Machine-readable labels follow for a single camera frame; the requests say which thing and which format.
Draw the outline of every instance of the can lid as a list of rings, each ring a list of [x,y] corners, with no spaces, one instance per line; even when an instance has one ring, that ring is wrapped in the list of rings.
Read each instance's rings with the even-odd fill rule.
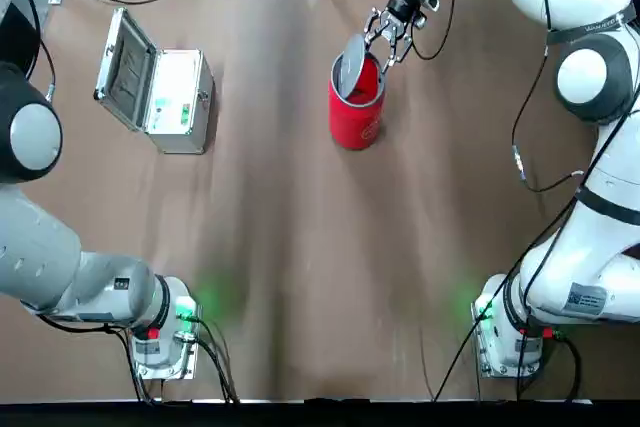
[[[338,89],[343,98],[351,95],[362,75],[364,66],[365,45],[362,34],[356,34],[349,39],[347,47],[342,54],[340,64],[340,79]]]

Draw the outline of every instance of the green light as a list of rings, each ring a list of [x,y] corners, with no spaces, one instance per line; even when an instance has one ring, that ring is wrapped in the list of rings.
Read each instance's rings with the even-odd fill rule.
[[[196,303],[191,297],[178,297],[176,299],[176,316],[177,317],[195,317]],[[182,322],[182,330],[191,332],[193,322],[185,320]]]
[[[484,314],[484,320],[493,318],[493,309],[491,308],[491,295],[482,294],[476,300],[476,311],[478,315]]]

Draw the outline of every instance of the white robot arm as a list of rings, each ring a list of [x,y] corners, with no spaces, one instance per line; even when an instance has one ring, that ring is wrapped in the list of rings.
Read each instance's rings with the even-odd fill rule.
[[[10,0],[0,0],[0,21]],[[53,321],[130,329],[142,378],[193,377],[199,307],[177,278],[142,260],[85,252],[73,230],[27,199],[19,183],[50,172],[62,151],[58,116],[20,70],[0,62],[0,293]]]
[[[487,377],[515,377],[519,365],[521,376],[535,373],[542,326],[640,321],[640,261],[622,254],[640,243],[640,36],[622,13],[631,0],[547,0],[549,16],[545,0],[512,1],[532,20],[567,34],[570,43],[555,71],[556,94],[569,111],[599,125],[599,141],[596,163],[564,227],[524,257],[519,274],[489,279],[474,302],[476,317],[491,302],[478,327]],[[388,66],[404,59],[412,25],[424,26],[421,5],[435,10],[438,2],[389,0],[382,13],[374,9],[380,25],[371,30],[367,24],[365,42],[369,46],[382,36],[392,44]],[[408,47],[397,56],[393,47],[400,41]],[[621,118],[624,123],[599,155]]]

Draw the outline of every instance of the metal briefcase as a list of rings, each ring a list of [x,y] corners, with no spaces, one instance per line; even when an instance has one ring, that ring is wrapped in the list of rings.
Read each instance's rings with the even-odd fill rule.
[[[160,50],[125,8],[113,13],[94,99],[165,154],[202,154],[215,96],[199,50]]]

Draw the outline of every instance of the red can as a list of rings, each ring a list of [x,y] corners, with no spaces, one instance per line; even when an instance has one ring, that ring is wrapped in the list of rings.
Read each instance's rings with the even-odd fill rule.
[[[347,99],[337,88],[342,55],[335,60],[329,80],[329,130],[346,149],[366,149],[378,137],[385,93],[385,77],[378,60],[367,52],[362,74]]]

